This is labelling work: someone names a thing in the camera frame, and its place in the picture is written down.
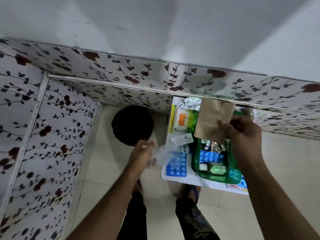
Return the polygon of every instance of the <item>forearm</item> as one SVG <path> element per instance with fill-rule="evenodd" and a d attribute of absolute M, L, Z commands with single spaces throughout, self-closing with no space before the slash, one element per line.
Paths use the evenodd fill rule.
<path fill-rule="evenodd" d="M 126 169 L 67 240 L 116 239 L 139 175 Z"/>
<path fill-rule="evenodd" d="M 261 231 L 268 239 L 320 239 L 262 163 L 243 170 Z"/>

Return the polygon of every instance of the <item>hand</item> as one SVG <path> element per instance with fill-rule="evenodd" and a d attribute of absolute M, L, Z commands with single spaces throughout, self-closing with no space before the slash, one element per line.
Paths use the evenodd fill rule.
<path fill-rule="evenodd" d="M 126 170 L 137 177 L 137 180 L 146 166 L 151 162 L 150 158 L 154 146 L 155 143 L 153 141 L 139 140 L 131 152 Z"/>
<path fill-rule="evenodd" d="M 243 173 L 248 168 L 264 165 L 262 158 L 262 130 L 245 115 L 234 115 L 230 123 L 221 121 L 230 137 L 232 153 Z"/>

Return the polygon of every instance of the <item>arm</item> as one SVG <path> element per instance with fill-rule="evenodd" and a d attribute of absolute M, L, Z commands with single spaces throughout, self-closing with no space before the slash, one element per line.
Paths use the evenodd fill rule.
<path fill-rule="evenodd" d="M 251 203 L 265 239 L 320 237 L 269 172 L 262 158 L 262 130 L 244 115 L 222 122 L 232 152 L 247 183 Z"/>
<path fill-rule="evenodd" d="M 153 142 L 138 141 L 118 180 L 66 240 L 117 239 L 134 184 L 150 161 Z"/>

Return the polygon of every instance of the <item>black pants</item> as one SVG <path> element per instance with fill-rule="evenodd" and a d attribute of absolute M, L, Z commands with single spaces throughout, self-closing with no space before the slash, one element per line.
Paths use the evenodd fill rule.
<path fill-rule="evenodd" d="M 146 213 L 147 209 L 143 203 L 142 195 L 139 192 L 134 192 L 117 240 L 128 240 L 130 238 L 147 239 Z M 212 226 L 190 198 L 177 199 L 176 215 L 186 240 L 194 238 L 220 240 Z"/>

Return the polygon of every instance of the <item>brown paper bag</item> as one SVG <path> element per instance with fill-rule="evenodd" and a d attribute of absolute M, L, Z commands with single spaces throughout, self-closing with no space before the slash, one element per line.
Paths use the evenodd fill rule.
<path fill-rule="evenodd" d="M 222 144 L 225 141 L 225 131 L 218 121 L 229 122 L 235 106 L 226 101 L 202 98 L 194 137 Z"/>

